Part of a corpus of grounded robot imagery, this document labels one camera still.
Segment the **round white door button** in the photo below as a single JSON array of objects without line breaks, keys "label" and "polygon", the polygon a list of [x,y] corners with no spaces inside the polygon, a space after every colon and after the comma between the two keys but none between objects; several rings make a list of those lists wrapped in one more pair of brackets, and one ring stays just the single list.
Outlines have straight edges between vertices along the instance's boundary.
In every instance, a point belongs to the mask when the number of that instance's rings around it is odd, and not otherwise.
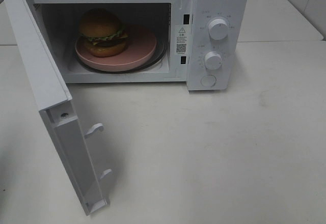
[{"label": "round white door button", "polygon": [[214,75],[206,75],[201,78],[201,85],[207,88],[214,87],[216,84],[216,77]]}]

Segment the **pink round plate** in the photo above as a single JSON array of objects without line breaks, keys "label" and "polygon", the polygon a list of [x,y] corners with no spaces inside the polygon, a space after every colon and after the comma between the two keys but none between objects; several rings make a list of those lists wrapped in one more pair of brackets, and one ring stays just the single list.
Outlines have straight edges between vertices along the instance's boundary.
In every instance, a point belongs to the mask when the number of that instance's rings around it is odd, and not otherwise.
[{"label": "pink round plate", "polygon": [[122,37],[110,41],[91,42],[85,37],[76,41],[75,51],[88,67],[105,72],[125,72],[149,61],[158,41],[149,29],[132,25]]}]

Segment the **burger with lettuce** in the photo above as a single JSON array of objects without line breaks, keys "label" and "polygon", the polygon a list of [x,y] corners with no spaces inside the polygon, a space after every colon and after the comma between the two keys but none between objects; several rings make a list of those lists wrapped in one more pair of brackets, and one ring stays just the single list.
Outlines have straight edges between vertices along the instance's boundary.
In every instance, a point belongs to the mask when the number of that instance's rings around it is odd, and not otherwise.
[{"label": "burger with lettuce", "polygon": [[95,57],[120,54],[128,42],[128,33],[121,20],[106,9],[91,9],[83,14],[78,26],[85,49]]}]

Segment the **white microwave door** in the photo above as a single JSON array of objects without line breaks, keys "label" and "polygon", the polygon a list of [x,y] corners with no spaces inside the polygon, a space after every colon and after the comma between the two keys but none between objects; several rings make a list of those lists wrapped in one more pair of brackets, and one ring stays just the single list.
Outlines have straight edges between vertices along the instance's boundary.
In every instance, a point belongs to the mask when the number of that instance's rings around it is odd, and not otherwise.
[{"label": "white microwave door", "polygon": [[108,204],[86,143],[101,123],[83,132],[72,96],[53,58],[33,0],[4,0],[40,117],[86,215]]}]

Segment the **glass microwave turntable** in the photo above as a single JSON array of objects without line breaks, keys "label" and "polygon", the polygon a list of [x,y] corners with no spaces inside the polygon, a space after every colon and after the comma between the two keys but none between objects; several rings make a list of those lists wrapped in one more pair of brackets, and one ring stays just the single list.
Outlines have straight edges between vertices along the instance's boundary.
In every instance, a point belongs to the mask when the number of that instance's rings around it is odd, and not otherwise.
[{"label": "glass microwave turntable", "polygon": [[166,49],[165,44],[160,41],[149,46],[132,43],[120,54],[100,58],[91,55],[83,47],[81,40],[78,40],[75,46],[78,61],[85,69],[108,74],[141,72],[159,66]]}]

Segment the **white microwave oven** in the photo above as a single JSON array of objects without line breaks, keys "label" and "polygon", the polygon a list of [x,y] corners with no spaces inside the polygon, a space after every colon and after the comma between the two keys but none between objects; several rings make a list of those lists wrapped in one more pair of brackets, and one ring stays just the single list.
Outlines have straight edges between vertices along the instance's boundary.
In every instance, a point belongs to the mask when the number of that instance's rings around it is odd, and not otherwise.
[{"label": "white microwave oven", "polygon": [[[57,73],[66,83],[181,81],[190,91],[224,90],[247,0],[5,0],[25,68]],[[157,39],[148,63],[125,72],[97,71],[78,59],[80,16],[105,8]]]}]

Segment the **upper white microwave knob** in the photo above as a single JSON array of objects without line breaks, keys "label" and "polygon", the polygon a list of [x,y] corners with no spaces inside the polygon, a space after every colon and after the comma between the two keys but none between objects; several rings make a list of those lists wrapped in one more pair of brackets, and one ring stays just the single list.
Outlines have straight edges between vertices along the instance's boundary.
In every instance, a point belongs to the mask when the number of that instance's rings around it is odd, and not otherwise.
[{"label": "upper white microwave knob", "polygon": [[215,17],[208,23],[208,32],[213,40],[221,40],[227,37],[229,22],[224,17]]}]

